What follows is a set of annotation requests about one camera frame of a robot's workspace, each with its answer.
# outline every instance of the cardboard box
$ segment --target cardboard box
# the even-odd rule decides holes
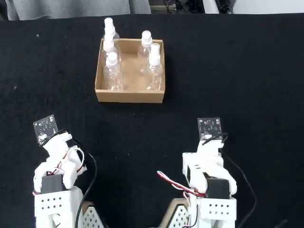
[[[141,44],[140,39],[120,39],[119,48],[122,52],[121,67],[123,72],[124,90],[107,90],[104,83],[104,67],[102,60],[102,42],[99,49],[97,63],[95,92],[99,102],[122,102],[122,103],[162,103],[165,93],[165,53],[162,40],[153,40],[161,46],[161,64],[164,72],[162,76],[162,85],[159,91],[147,91],[145,85],[147,79],[139,72],[137,61],[137,49]]]

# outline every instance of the black cloth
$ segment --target black cloth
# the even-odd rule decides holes
[[[245,228],[301,222],[304,15],[113,17],[123,38],[163,39],[163,104],[98,103],[95,71],[104,18],[0,23],[1,227],[34,227],[33,174],[47,152],[32,123],[55,114],[95,157],[89,194],[111,228],[157,226],[186,184],[182,153],[198,146],[198,117],[218,116],[224,152],[258,197]],[[238,220],[253,198],[239,171]],[[85,190],[92,167],[78,180]]]

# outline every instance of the wire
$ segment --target wire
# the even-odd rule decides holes
[[[189,200],[189,198],[188,198],[189,194],[188,194],[186,191],[184,191],[184,192],[182,193],[182,195],[183,195],[183,197],[187,200],[187,202],[188,202],[188,207],[190,207],[190,200]]]
[[[203,145],[209,143],[211,140],[214,140],[214,139],[216,139],[216,138],[218,138],[218,137],[220,137],[220,136],[224,136],[224,137],[223,137],[223,140],[222,140],[222,143],[224,143],[224,142],[227,140],[227,138],[228,138],[228,134],[227,134],[227,133],[221,133],[221,134],[212,136],[211,138],[207,139],[207,140],[203,143]],[[250,191],[251,191],[251,194],[252,194],[252,196],[253,196],[253,198],[254,198],[254,200],[255,200],[255,202],[254,202],[254,204],[253,204],[253,206],[252,206],[252,209],[246,214],[246,216],[241,220],[241,222],[240,222],[239,225],[237,226],[237,228],[242,228],[243,225],[244,225],[244,223],[248,220],[248,218],[252,215],[252,213],[254,212],[254,210],[255,210],[256,207],[257,207],[257,196],[256,196],[255,191],[253,190],[253,188],[252,188],[252,186],[251,186],[249,180],[247,179],[245,173],[244,173],[243,170],[241,169],[241,167],[239,167],[238,164],[236,164],[234,161],[232,161],[231,158],[229,158],[225,153],[223,153],[221,148],[219,149],[219,151],[221,152],[221,154],[222,154],[228,161],[230,161],[231,164],[233,164],[233,165],[241,172],[241,174],[242,174],[244,180],[246,181],[246,183],[247,183],[247,185],[248,185],[248,187],[249,187],[249,189],[250,189]]]
[[[202,145],[205,145],[205,144],[209,143],[211,140],[214,140],[214,139],[219,138],[221,136],[223,137],[222,143],[224,143],[227,140],[227,138],[228,138],[228,134],[222,132],[221,134],[217,134],[217,135],[212,136],[211,138],[208,138],[205,142],[203,142]]]
[[[243,175],[243,178],[244,178],[244,180],[246,181],[246,183],[247,183],[247,185],[248,185],[248,187],[249,187],[249,189],[250,189],[250,191],[251,191],[251,194],[252,194],[252,196],[253,196],[253,198],[254,198],[254,200],[255,200],[252,209],[246,214],[246,216],[241,220],[241,222],[240,222],[239,225],[237,226],[237,228],[242,228],[242,226],[244,225],[244,223],[248,220],[248,218],[252,215],[252,213],[254,212],[254,210],[255,210],[256,207],[257,207],[257,196],[256,196],[256,194],[255,194],[255,192],[254,192],[254,190],[253,190],[253,188],[252,188],[252,186],[251,186],[249,180],[247,179],[245,173],[243,172],[243,170],[242,170],[234,161],[232,161],[232,159],[229,158],[226,154],[222,153],[222,155],[223,155],[224,157],[226,157],[226,159],[227,159],[231,164],[233,164],[233,165],[241,172],[241,174]]]
[[[82,161],[81,161],[80,167],[77,169],[77,172],[79,172],[79,171],[81,170],[81,168],[83,167],[84,162],[85,162],[85,153],[84,153],[83,150],[81,150],[79,147],[71,147],[71,148],[67,151],[67,153],[65,154],[64,158],[67,158],[67,157],[68,157],[68,154],[70,153],[71,150],[76,150],[76,151],[81,152]]]
[[[177,183],[177,182],[171,180],[171,179],[170,179],[167,175],[165,175],[162,171],[157,171],[157,174],[158,174],[161,178],[163,178],[165,181],[167,181],[167,182],[171,183],[172,185],[174,185],[174,187],[175,187],[176,189],[178,189],[178,190],[184,190],[184,191],[186,191],[186,192],[188,192],[188,193],[190,193],[190,194],[192,194],[192,195],[195,195],[195,196],[200,196],[200,197],[206,196],[205,193],[199,193],[199,192],[197,192],[196,189],[187,188],[187,187],[185,187],[185,186],[183,186],[183,185],[181,185],[181,184],[179,184],[179,183]]]
[[[78,143],[75,139],[72,139],[72,140],[73,140],[76,144],[78,144],[79,147],[81,147],[81,146],[80,146],[80,143]],[[89,192],[90,192],[90,190],[91,190],[91,188],[92,188],[92,186],[93,186],[93,184],[94,184],[94,182],[95,182],[95,180],[96,180],[96,178],[97,178],[97,169],[98,169],[98,168],[97,168],[96,160],[95,160],[95,158],[93,157],[93,155],[90,154],[90,152],[87,151],[86,153],[92,158],[92,161],[93,161],[93,163],[94,163],[95,172],[94,172],[94,176],[93,176],[93,178],[92,178],[92,180],[91,180],[91,183],[90,183],[89,187],[87,188],[87,190],[86,190],[84,196],[82,197],[82,200],[80,201],[80,204],[79,204],[79,207],[78,207],[78,211],[77,211],[77,214],[76,214],[75,228],[78,228],[78,220],[79,220],[79,216],[80,216],[80,212],[81,212],[82,205],[83,205],[83,203],[84,203],[84,201],[85,201],[87,195],[89,194]]]
[[[170,1],[169,5],[167,5],[166,0],[162,0],[162,1],[163,1],[163,4],[165,5],[165,7],[167,8],[167,12],[169,14],[172,14],[169,7],[172,4],[173,0]]]
[[[196,225],[196,223],[198,222],[198,216],[199,216],[199,206],[198,204],[196,205],[196,218],[195,218],[195,222],[192,226],[183,226],[182,228],[191,228],[194,227]]]

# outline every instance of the clear plastic bottle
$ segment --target clear plastic bottle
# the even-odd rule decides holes
[[[137,50],[137,62],[138,62],[139,70],[142,75],[144,74],[149,62],[151,44],[152,44],[151,32],[149,31],[142,32],[142,43]]]
[[[123,75],[120,64],[117,61],[117,54],[110,52],[104,67],[104,78],[106,87],[109,90],[123,90]]]
[[[115,52],[117,54],[117,59],[118,59],[118,62],[120,63],[121,61],[121,58],[120,58],[120,53],[119,51],[117,50],[117,48],[114,46],[114,41],[111,37],[107,37],[105,36],[105,39],[103,41],[103,50],[102,50],[102,64],[103,66],[105,66],[105,61],[109,55],[110,52]]]
[[[152,44],[149,64],[144,72],[148,80],[146,90],[160,90],[162,85],[163,67],[161,64],[160,45]]]

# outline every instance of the red and white wire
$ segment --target red and white wire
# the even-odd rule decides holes
[[[195,195],[195,196],[200,196],[200,197],[206,196],[205,193],[199,193],[199,192],[197,192],[196,189],[187,188],[187,187],[185,187],[185,186],[179,184],[178,182],[175,182],[175,181],[171,180],[171,179],[170,179],[167,175],[165,175],[162,171],[157,171],[157,174],[158,174],[161,178],[163,178],[165,181],[171,183],[171,185],[172,185],[174,188],[178,189],[178,190],[184,190],[184,191],[186,191],[187,193],[190,193],[190,194]]]

